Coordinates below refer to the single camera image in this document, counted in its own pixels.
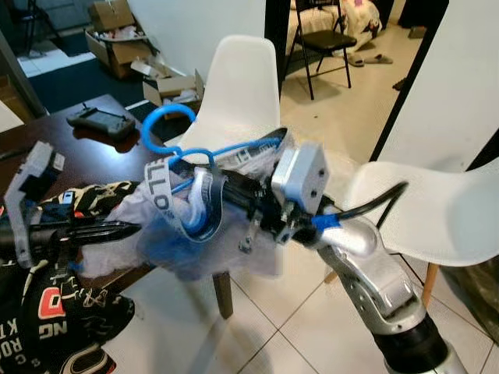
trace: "black controller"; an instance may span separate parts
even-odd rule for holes
[[[85,127],[104,132],[114,141],[125,139],[134,129],[135,120],[124,115],[113,115],[106,111],[99,111],[96,107],[87,107],[66,120],[75,129]]]

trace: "table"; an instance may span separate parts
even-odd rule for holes
[[[117,115],[133,116],[112,96],[104,95],[86,101],[88,107],[97,107]],[[0,151],[7,152],[34,144],[41,140],[50,143],[65,156],[64,171],[49,189],[46,197],[55,196],[70,187],[90,184],[106,184],[117,181],[142,181],[143,167],[159,158],[145,148],[136,130],[123,141],[116,143],[107,136],[86,129],[73,129],[65,120],[69,115],[81,110],[82,104],[75,105],[47,117],[36,119],[0,133]],[[0,161],[0,196],[4,196],[13,175],[26,155]],[[133,270],[115,272],[109,276],[88,280],[80,278],[82,284],[90,287],[106,287],[120,292],[139,280],[152,268],[141,266]],[[213,276],[220,313],[224,318],[232,314],[232,296],[228,273]]]

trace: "black folding chair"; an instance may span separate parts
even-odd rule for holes
[[[302,28],[302,18],[300,13],[313,8],[318,8],[322,10],[322,7],[336,5],[338,7],[338,19],[334,24],[332,30],[322,30],[316,31],[314,33],[303,33]],[[326,55],[331,56],[334,51],[343,50],[343,57],[345,60],[345,68],[346,68],[346,76],[349,81],[349,88],[352,87],[352,83],[350,81],[350,71],[349,71],[349,61],[346,55],[346,48],[353,47],[357,44],[357,40],[354,37],[350,37],[345,35],[345,25],[344,25],[344,16],[342,15],[342,8],[340,6],[339,0],[296,0],[296,13],[298,14],[298,26],[296,27],[295,38],[293,39],[293,44],[291,46],[291,52],[289,53],[288,61],[286,63],[285,75],[288,73],[289,63],[295,49],[295,44],[298,43],[302,46],[302,54],[303,59],[305,60],[305,69],[306,69],[306,78],[309,82],[310,88],[310,98],[313,100],[313,89],[312,82],[310,80],[310,71],[309,71],[309,59],[306,54],[306,49],[310,49],[312,51],[320,53],[320,61],[317,66],[316,73],[319,72],[320,65],[322,65],[322,61]],[[336,31],[337,26],[339,25],[340,31]]]

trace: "tile floor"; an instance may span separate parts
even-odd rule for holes
[[[333,176],[328,186],[341,200],[345,181],[366,162],[398,93],[391,86],[409,71],[419,47],[396,26],[362,56],[385,53],[393,65],[351,68],[313,79],[311,101],[304,69],[283,85],[281,120],[298,141],[324,144]],[[42,58],[19,61],[28,76],[93,58],[68,58],[52,43],[37,45]],[[329,58],[321,71],[342,63]],[[426,264],[408,259],[420,277]],[[364,328],[338,279],[324,283],[329,269],[314,252],[290,243],[283,274],[277,278],[232,274],[234,315],[218,314],[210,280],[185,284],[158,269],[126,290],[140,306],[135,317],[105,345],[117,373],[384,373],[383,358]],[[416,277],[410,273],[418,292]],[[470,374],[499,372],[499,348],[439,275],[430,314],[460,354]]]
[[[95,55],[92,52],[68,57],[51,41],[36,43],[33,46],[33,51],[40,52],[41,54],[37,55],[37,53],[32,52],[29,58],[27,56],[20,56],[17,58],[17,61],[19,61],[21,68],[28,78],[95,58]]]

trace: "slipper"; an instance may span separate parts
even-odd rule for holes
[[[362,57],[359,57],[358,55],[349,55],[347,59],[349,60],[349,64],[351,66],[355,66],[356,68],[362,68],[364,66],[364,60],[362,60]]]
[[[364,59],[366,64],[393,64],[393,60],[385,55],[379,54],[374,57]]]

